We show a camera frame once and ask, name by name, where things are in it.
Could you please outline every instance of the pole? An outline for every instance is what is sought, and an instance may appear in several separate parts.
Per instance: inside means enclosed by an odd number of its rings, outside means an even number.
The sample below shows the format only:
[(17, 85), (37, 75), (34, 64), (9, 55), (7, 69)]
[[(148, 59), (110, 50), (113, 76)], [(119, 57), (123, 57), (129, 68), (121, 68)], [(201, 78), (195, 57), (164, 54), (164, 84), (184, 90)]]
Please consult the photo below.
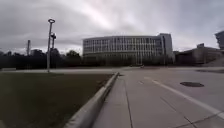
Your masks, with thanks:
[(54, 38), (53, 38), (53, 42), (52, 42), (52, 49), (54, 49)]
[(31, 41), (28, 40), (28, 42), (27, 42), (27, 46), (26, 46), (26, 55), (27, 55), (27, 56), (30, 55), (30, 44), (31, 44)]
[(52, 24), (55, 22), (53, 19), (49, 19), (50, 23), (49, 35), (48, 35), (48, 46), (47, 46), (47, 72), (50, 73), (50, 44), (51, 44), (51, 30)]

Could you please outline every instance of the curved building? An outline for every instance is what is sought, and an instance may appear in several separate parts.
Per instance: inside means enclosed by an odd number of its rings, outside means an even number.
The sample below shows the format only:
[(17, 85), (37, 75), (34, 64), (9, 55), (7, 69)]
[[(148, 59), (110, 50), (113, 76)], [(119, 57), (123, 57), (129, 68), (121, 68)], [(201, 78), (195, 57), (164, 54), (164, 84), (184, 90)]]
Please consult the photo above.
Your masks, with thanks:
[(143, 59), (167, 55), (173, 58), (170, 34), (158, 36), (107, 36), (83, 40), (83, 57), (132, 58), (133, 64), (142, 64)]

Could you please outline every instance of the manhole cover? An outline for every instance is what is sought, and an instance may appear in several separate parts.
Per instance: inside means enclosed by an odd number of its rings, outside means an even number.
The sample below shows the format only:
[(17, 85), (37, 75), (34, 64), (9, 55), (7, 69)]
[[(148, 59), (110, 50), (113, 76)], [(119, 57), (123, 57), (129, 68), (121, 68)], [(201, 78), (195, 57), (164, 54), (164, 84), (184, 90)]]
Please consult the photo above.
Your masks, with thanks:
[(180, 84), (187, 86), (187, 87), (204, 87), (203, 84), (195, 83), (195, 82), (181, 82)]

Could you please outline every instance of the cloud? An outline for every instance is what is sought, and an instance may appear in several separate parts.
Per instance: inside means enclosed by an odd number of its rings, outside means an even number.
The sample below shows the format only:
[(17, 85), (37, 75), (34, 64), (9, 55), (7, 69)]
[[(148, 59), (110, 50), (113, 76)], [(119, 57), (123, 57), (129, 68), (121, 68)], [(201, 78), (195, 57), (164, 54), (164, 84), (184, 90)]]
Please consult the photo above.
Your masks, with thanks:
[(61, 51), (81, 49), (87, 37), (166, 32), (175, 50), (217, 47), (223, 11), (223, 0), (0, 0), (0, 50), (21, 51), (27, 40), (46, 50), (49, 18)]

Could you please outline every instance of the lamp post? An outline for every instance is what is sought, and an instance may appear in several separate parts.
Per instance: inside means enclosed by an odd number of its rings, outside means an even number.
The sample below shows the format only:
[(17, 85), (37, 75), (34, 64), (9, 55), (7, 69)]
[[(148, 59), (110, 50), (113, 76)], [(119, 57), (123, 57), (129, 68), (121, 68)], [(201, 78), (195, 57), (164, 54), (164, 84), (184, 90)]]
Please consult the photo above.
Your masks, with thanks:
[(50, 73), (50, 43), (51, 43), (51, 29), (52, 24), (55, 23), (55, 20), (49, 19), (48, 22), (50, 23), (49, 35), (48, 35), (48, 46), (47, 46), (47, 72)]
[(55, 33), (52, 33), (52, 34), (51, 34), (51, 38), (53, 39), (53, 42), (52, 42), (52, 49), (54, 49), (54, 40), (56, 39), (56, 35), (55, 35)]

